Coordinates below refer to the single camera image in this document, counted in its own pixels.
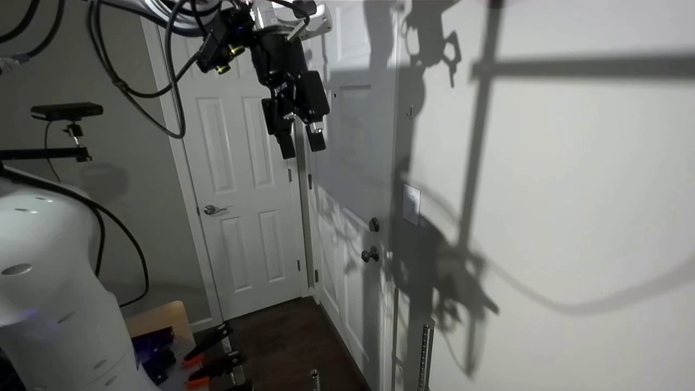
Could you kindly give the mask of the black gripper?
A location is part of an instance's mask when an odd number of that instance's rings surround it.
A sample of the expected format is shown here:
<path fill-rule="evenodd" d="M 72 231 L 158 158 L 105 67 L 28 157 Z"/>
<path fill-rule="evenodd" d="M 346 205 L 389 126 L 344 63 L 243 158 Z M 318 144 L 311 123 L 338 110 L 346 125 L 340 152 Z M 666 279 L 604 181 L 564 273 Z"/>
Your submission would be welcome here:
<path fill-rule="evenodd" d="M 306 125 L 311 152 L 325 150 L 322 120 L 329 114 L 322 76 L 306 65 L 301 42 L 276 29 L 259 34 L 252 46 L 256 78 L 269 89 L 262 98 L 266 130 L 276 136 L 281 158 L 294 157 L 291 115 Z"/>

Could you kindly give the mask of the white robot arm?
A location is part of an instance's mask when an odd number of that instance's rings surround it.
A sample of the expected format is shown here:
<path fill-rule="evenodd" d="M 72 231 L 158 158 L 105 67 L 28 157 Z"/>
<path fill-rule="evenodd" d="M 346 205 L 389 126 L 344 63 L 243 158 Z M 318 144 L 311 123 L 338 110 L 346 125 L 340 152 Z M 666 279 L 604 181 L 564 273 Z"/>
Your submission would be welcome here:
<path fill-rule="evenodd" d="M 285 115 L 325 114 L 301 42 L 329 29 L 314 0 L 92 0 L 200 35 L 204 72 L 249 51 L 259 80 Z M 28 391 L 158 391 L 137 361 L 116 298 L 88 255 L 101 206 L 24 173 L 6 169 L 0 193 L 0 344 Z"/>

